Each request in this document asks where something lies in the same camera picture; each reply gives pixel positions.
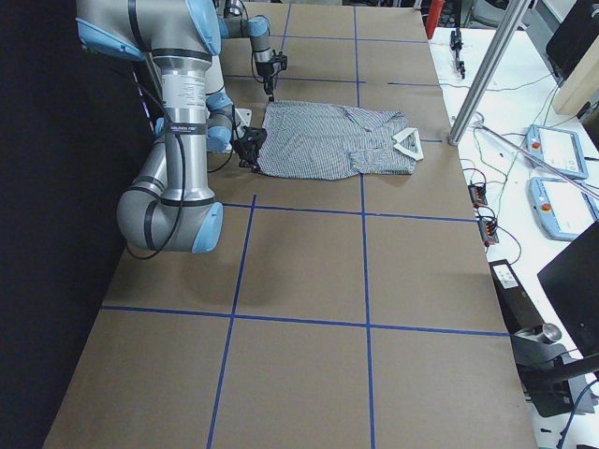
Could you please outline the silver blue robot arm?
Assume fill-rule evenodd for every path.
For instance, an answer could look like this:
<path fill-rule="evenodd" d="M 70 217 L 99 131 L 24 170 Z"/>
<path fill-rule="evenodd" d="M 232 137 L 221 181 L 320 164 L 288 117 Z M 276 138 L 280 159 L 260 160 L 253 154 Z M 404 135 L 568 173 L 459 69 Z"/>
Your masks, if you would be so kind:
<path fill-rule="evenodd" d="M 221 41 L 249 39 L 257 73 L 270 82 L 285 57 L 270 45 L 269 19 L 219 15 L 211 1 L 79 1 L 76 22 L 87 50 L 149 58 L 160 73 L 163 129 L 117 208 L 128 246 L 149 256 L 212 251 L 224 211 L 208 184 L 207 154 L 232 145 L 236 128 Z"/>
<path fill-rule="evenodd" d="M 251 47 L 252 77 L 263 87 L 269 102 L 275 101 L 275 83 L 287 70 L 287 56 L 270 44 L 270 19 L 265 15 L 250 17 L 242 1 L 225 1 L 219 17 L 221 38 L 247 38 Z"/>

